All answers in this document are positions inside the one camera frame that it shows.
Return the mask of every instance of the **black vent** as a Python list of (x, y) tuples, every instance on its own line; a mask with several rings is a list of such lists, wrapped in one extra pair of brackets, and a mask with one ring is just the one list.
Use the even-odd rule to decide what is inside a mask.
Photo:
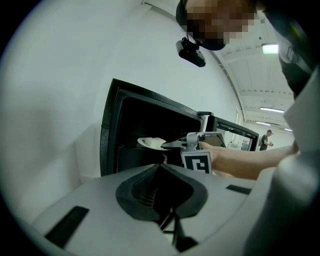
[(193, 188), (177, 176), (159, 167), (133, 184), (132, 195), (142, 205), (159, 214), (162, 222), (171, 209), (187, 201)]
[(195, 216), (206, 203), (207, 189), (165, 164), (156, 164), (122, 182), (116, 199), (137, 220), (159, 225), (174, 211), (179, 218)]

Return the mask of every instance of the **black strip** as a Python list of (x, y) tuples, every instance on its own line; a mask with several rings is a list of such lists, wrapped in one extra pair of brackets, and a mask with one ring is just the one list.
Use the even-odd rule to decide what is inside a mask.
[(174, 234), (175, 231), (174, 230), (164, 230), (163, 233), (164, 234)]
[(80, 225), (89, 209), (75, 206), (62, 220), (45, 236), (56, 246), (63, 248)]
[(180, 223), (180, 219), (176, 216), (174, 220), (172, 245), (175, 246), (179, 252), (183, 252), (191, 247), (196, 246), (197, 244), (197, 241), (195, 241), (192, 237), (185, 235), (184, 229)]
[(246, 194), (246, 195), (249, 195), (251, 192), (251, 188), (246, 188), (246, 187), (236, 186), (236, 185), (229, 185), (226, 187), (226, 189), (239, 192), (241, 194)]

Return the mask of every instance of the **hand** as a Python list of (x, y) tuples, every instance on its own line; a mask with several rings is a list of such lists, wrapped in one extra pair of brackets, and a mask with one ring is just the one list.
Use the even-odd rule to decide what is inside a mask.
[[(211, 146), (210, 144), (206, 143), (206, 142), (199, 142), (199, 146), (202, 150), (209, 150), (210, 151), (210, 157), (211, 157), (211, 165), (212, 165), (212, 169), (214, 170), (214, 162), (218, 157), (217, 151), (215, 150), (214, 146)], [(214, 173), (214, 171), (212, 170), (212, 175), (213, 176), (217, 176), (216, 173)], [(222, 177), (225, 178), (233, 178), (234, 176), (232, 176), (231, 174), (225, 173), (223, 171), (219, 171), (222, 175)]]
[(217, 158), (217, 153), (214, 151), (214, 146), (211, 146), (210, 144), (206, 142), (199, 142), (199, 146), (202, 150), (210, 150), (210, 157), (212, 161), (212, 169), (213, 169), (213, 163), (215, 159)]

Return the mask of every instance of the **ceiling light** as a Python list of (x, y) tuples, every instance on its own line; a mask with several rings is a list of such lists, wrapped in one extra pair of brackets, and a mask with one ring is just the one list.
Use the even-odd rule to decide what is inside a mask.
[(278, 45), (276, 43), (263, 43), (261, 46), (264, 54), (278, 53)]
[(261, 110), (267, 110), (267, 111), (273, 111), (273, 112), (278, 112), (278, 113), (284, 113), (285, 111), (282, 109), (276, 109), (276, 108), (272, 108), (272, 107), (260, 107)]
[(260, 125), (271, 126), (271, 124), (265, 123), (265, 122), (256, 122), (256, 123), (257, 123), (257, 124), (260, 124)]

